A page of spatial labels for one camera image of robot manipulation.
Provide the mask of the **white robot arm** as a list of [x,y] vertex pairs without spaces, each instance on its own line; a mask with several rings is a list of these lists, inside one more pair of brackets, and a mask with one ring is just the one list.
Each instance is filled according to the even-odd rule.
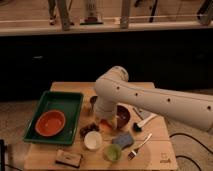
[[125,68],[114,66],[96,80],[94,113],[98,118],[113,120],[117,104],[124,103],[213,134],[213,96],[146,89],[129,83],[128,79]]

